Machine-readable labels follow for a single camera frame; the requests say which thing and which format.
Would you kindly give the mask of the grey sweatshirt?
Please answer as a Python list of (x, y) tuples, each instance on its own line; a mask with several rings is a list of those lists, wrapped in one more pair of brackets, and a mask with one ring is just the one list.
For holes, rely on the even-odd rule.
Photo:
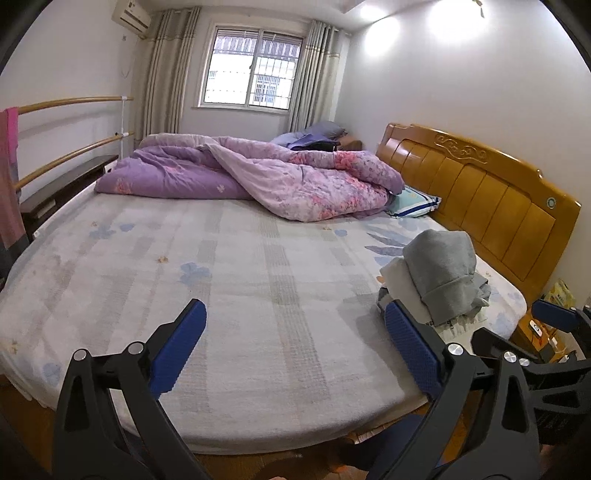
[(404, 247), (403, 256), (436, 326), (473, 318), (489, 305), (491, 287), (476, 271), (477, 256), (466, 232), (425, 230)]

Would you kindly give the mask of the wooden headboard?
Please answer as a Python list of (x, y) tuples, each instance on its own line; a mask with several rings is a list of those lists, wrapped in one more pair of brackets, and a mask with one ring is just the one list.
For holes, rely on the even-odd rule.
[(542, 296), (574, 231), (577, 200), (526, 161), (421, 125), (389, 124), (377, 156), (407, 185), (439, 197), (432, 217), (467, 232), (528, 303)]

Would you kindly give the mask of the white printed t-shirt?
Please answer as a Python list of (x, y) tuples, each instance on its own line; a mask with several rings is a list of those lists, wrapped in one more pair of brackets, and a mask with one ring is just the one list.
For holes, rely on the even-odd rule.
[(470, 337), (480, 327), (480, 311), (490, 305), (488, 280), (478, 273), (456, 276), (455, 279), (430, 286), (421, 294), (403, 257), (394, 258), (381, 269), (386, 294), (379, 304), (386, 305), (386, 296), (401, 300), (420, 323), (433, 326), (447, 341)]

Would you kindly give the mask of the teal striped pillow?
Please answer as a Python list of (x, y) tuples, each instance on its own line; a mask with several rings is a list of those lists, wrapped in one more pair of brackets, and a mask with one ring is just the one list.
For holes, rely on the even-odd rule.
[(418, 218), (437, 210), (441, 202), (442, 198), (439, 196), (406, 186), (399, 195), (392, 197), (386, 212), (397, 218)]

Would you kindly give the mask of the white floral bed sheet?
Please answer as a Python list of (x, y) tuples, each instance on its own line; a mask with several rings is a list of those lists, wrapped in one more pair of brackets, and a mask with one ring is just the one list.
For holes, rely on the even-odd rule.
[(430, 217), (297, 223), (258, 203), (85, 191), (12, 267), (1, 370), (55, 407), (72, 354), (122, 351), (192, 299), (206, 328), (160, 401), (197, 453), (293, 450), (426, 399), (377, 307), (384, 265)]

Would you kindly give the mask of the pink hanging towel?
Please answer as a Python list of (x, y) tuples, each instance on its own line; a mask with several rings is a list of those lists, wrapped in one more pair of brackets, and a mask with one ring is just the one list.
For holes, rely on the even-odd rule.
[(19, 193), (15, 184), (18, 175), (18, 116), (17, 107), (1, 111), (0, 118), (0, 227), (1, 227), (1, 282), (4, 283), (16, 261), (28, 246), (29, 241), (22, 220)]

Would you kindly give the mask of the dark low bench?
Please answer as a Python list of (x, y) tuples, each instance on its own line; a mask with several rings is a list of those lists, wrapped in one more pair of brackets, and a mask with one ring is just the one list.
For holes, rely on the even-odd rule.
[(52, 180), (20, 205), (21, 217), (28, 240), (61, 207), (82, 190), (97, 181), (106, 167), (118, 159), (117, 155), (93, 157)]

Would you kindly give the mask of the purple floral quilt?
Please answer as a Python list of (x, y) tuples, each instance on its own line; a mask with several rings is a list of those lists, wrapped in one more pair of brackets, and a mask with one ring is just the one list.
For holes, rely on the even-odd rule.
[(145, 137), (95, 184), (102, 194), (160, 199), (255, 200), (281, 218), (318, 222), (383, 210), (401, 174), (366, 151), (293, 151), (229, 136)]

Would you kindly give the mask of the wooden ballet barre rails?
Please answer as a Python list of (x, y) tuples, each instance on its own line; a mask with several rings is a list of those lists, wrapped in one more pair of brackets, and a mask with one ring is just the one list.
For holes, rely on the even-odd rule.
[(21, 149), (16, 189), (24, 197), (95, 155), (122, 157), (133, 139), (130, 95), (78, 96), (18, 108)]

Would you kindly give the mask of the blue grey pillow pile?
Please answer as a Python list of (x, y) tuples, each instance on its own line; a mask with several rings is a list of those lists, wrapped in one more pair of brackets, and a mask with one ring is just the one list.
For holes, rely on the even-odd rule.
[(283, 133), (271, 142), (291, 151), (325, 151), (338, 149), (346, 129), (332, 121), (321, 121), (301, 131)]

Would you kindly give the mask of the right grey curtain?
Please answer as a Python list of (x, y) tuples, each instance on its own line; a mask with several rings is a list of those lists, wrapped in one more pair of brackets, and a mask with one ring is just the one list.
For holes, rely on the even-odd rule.
[(348, 51), (346, 31), (320, 20), (311, 21), (291, 95), (288, 130), (303, 131), (335, 118)]

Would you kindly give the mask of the grey curtain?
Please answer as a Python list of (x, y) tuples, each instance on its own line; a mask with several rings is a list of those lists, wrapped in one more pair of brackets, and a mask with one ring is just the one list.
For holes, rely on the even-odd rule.
[(199, 6), (193, 6), (152, 15), (139, 77), (139, 140), (150, 134), (179, 131), (200, 11)]
[(303, 131), (335, 118), (348, 51), (346, 31), (320, 20), (311, 21), (291, 95), (288, 130)]

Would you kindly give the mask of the window with bars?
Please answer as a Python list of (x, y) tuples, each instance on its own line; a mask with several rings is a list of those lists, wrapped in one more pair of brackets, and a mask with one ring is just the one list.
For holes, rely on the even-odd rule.
[(304, 39), (263, 29), (217, 27), (199, 101), (205, 106), (290, 109)]

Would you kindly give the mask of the left grey curtain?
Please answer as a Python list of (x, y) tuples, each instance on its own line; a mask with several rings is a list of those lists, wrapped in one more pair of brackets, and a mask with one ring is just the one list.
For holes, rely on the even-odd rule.
[(179, 131), (200, 11), (199, 6), (193, 6), (152, 15), (139, 77), (139, 140), (150, 134)]

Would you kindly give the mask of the white air conditioner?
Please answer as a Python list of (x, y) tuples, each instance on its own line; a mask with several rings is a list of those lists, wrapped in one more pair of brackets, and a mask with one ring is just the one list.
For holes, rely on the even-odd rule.
[(111, 19), (137, 35), (146, 34), (151, 23), (150, 14), (134, 0), (119, 0)]

